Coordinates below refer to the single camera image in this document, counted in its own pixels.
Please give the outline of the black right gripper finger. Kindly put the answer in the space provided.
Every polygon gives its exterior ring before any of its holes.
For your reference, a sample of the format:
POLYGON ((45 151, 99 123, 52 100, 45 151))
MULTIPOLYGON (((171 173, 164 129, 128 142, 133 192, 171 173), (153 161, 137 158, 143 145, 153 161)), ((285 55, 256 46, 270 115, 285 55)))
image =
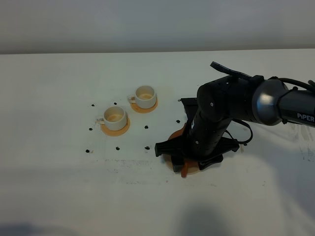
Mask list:
POLYGON ((163 154, 170 156, 184 157, 184 140, 182 137, 175 137, 164 142, 155 144, 155 155, 159 157, 163 154))
POLYGON ((221 154, 227 153, 229 151, 236 152, 240 145, 236 139, 221 137, 220 139, 220 151, 221 154))

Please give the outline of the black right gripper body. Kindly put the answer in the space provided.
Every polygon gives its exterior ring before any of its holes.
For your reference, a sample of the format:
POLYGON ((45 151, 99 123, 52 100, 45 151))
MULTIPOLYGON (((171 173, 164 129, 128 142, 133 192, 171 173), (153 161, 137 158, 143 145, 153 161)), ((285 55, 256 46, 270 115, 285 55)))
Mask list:
POLYGON ((191 122, 187 121, 181 135, 185 154, 181 157, 181 169, 185 159, 197 162, 200 170, 223 161, 220 139, 231 121, 225 118, 212 123, 201 115, 195 115, 191 122))

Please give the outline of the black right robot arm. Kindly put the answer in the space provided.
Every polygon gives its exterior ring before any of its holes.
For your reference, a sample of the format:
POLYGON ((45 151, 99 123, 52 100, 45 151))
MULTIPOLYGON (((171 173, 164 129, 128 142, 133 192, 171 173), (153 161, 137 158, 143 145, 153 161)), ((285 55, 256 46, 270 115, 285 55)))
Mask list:
POLYGON ((224 137, 231 122, 268 126, 278 123, 315 124, 315 87, 287 78, 226 76, 202 85, 195 98, 182 98, 187 122, 178 136, 155 145, 156 156, 169 155, 174 172, 188 161, 200 170, 220 163, 246 141, 224 137))

